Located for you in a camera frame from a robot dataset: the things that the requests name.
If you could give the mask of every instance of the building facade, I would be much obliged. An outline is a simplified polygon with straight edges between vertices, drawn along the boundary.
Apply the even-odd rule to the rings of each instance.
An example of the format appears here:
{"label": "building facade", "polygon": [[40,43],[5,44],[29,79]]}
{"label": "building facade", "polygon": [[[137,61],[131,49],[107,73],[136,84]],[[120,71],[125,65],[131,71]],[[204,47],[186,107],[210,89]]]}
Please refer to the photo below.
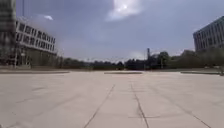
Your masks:
{"label": "building facade", "polygon": [[224,48],[224,16],[193,34],[196,52]]}
{"label": "building facade", "polygon": [[18,65],[53,66],[57,55],[53,36],[17,18],[15,39]]}
{"label": "building facade", "polygon": [[15,0],[0,0],[0,65],[12,60],[15,45]]}

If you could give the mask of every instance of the ground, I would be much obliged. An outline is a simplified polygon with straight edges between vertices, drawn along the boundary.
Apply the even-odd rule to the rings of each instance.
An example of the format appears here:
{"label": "ground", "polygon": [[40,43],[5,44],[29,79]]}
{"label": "ground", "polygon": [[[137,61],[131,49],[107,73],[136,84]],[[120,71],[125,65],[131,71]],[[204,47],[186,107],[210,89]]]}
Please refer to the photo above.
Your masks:
{"label": "ground", "polygon": [[3,128],[224,128],[224,77],[0,75]]}

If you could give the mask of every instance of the tree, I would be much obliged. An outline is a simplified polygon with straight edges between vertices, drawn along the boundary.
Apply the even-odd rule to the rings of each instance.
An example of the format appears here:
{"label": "tree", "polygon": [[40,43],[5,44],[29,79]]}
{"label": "tree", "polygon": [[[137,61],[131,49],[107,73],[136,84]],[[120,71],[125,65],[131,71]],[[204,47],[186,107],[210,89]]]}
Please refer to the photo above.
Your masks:
{"label": "tree", "polygon": [[121,61],[117,63],[116,67],[118,70],[124,70],[124,64]]}
{"label": "tree", "polygon": [[161,69],[167,68],[168,62],[170,60],[168,52],[166,51],[160,52],[157,59],[158,59],[158,65],[160,65]]}

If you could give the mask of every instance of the glass window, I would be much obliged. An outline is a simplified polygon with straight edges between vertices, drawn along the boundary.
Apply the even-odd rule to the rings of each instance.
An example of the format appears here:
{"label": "glass window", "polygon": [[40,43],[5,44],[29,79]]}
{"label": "glass window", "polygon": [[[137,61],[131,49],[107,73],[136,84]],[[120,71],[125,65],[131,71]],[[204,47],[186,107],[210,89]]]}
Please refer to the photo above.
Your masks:
{"label": "glass window", "polygon": [[16,33],[16,41],[19,41],[19,33]]}
{"label": "glass window", "polygon": [[27,34],[30,34],[30,32],[31,32],[31,27],[30,27],[30,26],[26,26],[26,30],[25,30],[25,32],[26,32]]}
{"label": "glass window", "polygon": [[35,43],[35,39],[33,37],[30,38],[30,45],[34,45],[34,43]]}
{"label": "glass window", "polygon": [[47,35],[46,35],[45,33],[43,33],[43,35],[42,35],[42,39],[43,39],[43,40],[46,40],[46,36],[47,36]]}
{"label": "glass window", "polygon": [[36,45],[36,47],[38,46],[38,42],[39,42],[39,40],[36,40],[36,44],[35,44],[35,45]]}
{"label": "glass window", "polygon": [[24,28],[25,28],[25,24],[20,23],[20,25],[19,25],[19,31],[23,32],[24,31]]}
{"label": "glass window", "polygon": [[29,43],[29,36],[24,35],[23,36],[23,42],[28,44]]}
{"label": "glass window", "polygon": [[38,31],[38,35],[37,35],[37,37],[41,39],[41,37],[42,37],[42,32]]}

